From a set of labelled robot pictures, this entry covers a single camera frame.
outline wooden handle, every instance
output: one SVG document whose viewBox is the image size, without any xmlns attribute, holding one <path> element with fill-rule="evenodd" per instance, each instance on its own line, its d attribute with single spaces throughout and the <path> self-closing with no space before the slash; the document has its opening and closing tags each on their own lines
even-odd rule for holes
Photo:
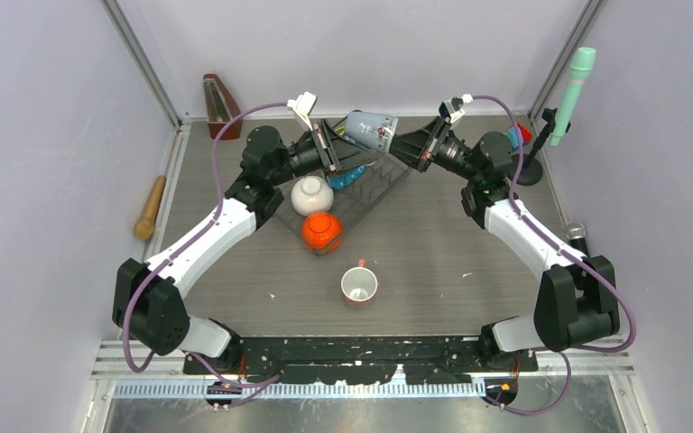
<svg viewBox="0 0 693 433">
<path fill-rule="evenodd" d="M 134 236 L 137 239 L 146 241 L 152 236 L 155 231 L 155 218 L 158 216 L 158 208 L 161 207 L 161 197 L 163 190 L 166 188 L 166 177 L 158 176 L 150 190 L 150 197 L 147 198 L 147 203 L 144 204 L 144 210 L 139 221 L 134 226 Z"/>
</svg>

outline black holder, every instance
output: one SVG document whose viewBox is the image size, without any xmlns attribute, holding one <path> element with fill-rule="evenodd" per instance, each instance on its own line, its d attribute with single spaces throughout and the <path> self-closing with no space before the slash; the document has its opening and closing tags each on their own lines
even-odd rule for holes
<svg viewBox="0 0 693 433">
<path fill-rule="evenodd" d="M 532 149 L 530 153 L 524 158 L 524 164 L 522 165 L 522 171 L 519 173 L 519 179 L 516 180 L 517 185 L 523 185 L 525 187 L 531 187 L 543 179 L 543 166 L 540 161 L 535 161 L 535 157 L 538 152 L 541 151 L 543 145 L 546 144 L 546 140 L 549 139 L 551 131 L 556 127 L 556 115 L 557 109 L 544 108 L 541 118 L 546 122 L 541 129 L 541 133 L 538 134 L 538 138 L 532 144 Z M 570 124 L 567 124 L 567 132 L 569 131 Z M 516 172 L 516 166 L 519 163 L 519 153 L 512 155 L 512 166 L 509 168 L 507 175 L 510 180 L 513 180 L 514 173 Z"/>
</svg>

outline black wire rack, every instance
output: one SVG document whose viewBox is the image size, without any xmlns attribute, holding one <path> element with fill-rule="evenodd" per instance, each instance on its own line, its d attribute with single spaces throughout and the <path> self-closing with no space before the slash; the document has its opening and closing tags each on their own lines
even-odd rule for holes
<svg viewBox="0 0 693 433">
<path fill-rule="evenodd" d="M 331 251 L 334 245 L 342 242 L 349 231 L 355 228 L 368 212 L 410 173 L 410 168 L 400 164 L 392 156 L 381 153 L 378 160 L 372 165 L 365 166 L 365 172 L 351 185 L 343 189 L 334 189 L 333 206 L 328 212 L 338 218 L 341 223 L 341 235 L 325 247 L 315 248 L 312 245 L 307 245 L 307 242 L 301 237 L 301 226 L 306 217 L 299 215 L 291 203 L 291 191 L 296 180 L 281 186 L 285 201 L 275 212 L 274 218 L 299 237 L 303 247 L 307 247 L 316 255 L 324 255 Z"/>
</svg>

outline yellow object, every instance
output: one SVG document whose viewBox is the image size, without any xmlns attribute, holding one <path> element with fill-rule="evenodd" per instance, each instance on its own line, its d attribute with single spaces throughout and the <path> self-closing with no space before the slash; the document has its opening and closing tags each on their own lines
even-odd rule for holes
<svg viewBox="0 0 693 433">
<path fill-rule="evenodd" d="M 150 239 L 152 232 L 155 231 L 155 218 L 158 216 L 158 208 L 161 207 L 161 197 L 165 188 L 166 177 L 158 176 L 158 179 L 152 185 L 150 196 L 144 204 L 142 216 L 139 217 L 139 221 L 134 226 L 134 236 L 137 239 L 146 241 Z"/>
</svg>

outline blue object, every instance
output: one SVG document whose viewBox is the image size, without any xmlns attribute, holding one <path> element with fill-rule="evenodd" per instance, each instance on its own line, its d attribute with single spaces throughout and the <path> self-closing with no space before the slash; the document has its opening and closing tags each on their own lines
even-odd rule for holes
<svg viewBox="0 0 693 433">
<path fill-rule="evenodd" d="M 365 165 L 361 165 L 354 170 L 347 171 L 344 174 L 328 176 L 326 180 L 332 189 L 344 189 L 349 185 L 352 185 L 352 183 L 357 180 L 357 178 L 362 176 L 363 173 L 365 173 Z"/>
<path fill-rule="evenodd" d="M 519 135 L 519 138 L 522 138 L 522 143 L 524 143 L 524 137 L 522 137 L 522 131 L 514 131 L 513 126 L 512 126 L 506 132 L 506 136 L 509 137 L 509 140 L 512 141 L 512 152 L 516 152 L 519 150 L 519 141 L 517 140 L 516 134 Z"/>
</svg>

